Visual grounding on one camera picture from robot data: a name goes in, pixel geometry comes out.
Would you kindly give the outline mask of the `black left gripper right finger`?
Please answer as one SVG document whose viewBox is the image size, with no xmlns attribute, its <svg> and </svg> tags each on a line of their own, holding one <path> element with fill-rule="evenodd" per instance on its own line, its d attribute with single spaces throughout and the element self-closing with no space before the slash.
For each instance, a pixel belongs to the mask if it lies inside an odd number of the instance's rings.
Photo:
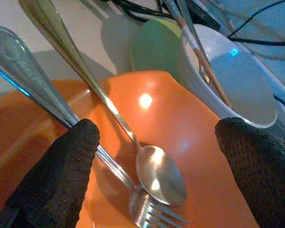
<svg viewBox="0 0 285 228">
<path fill-rule="evenodd" d="M 215 135 L 257 224 L 285 228 L 285 141 L 237 117 L 221 119 Z"/>
</svg>

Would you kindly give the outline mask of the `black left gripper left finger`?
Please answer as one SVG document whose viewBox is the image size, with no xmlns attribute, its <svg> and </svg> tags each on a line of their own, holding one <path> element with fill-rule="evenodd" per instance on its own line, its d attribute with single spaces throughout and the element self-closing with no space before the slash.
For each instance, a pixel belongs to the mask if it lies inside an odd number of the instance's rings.
<svg viewBox="0 0 285 228">
<path fill-rule="evenodd" d="M 5 201 L 0 228 L 74 228 L 99 140 L 89 119 L 57 138 Z"/>
</svg>

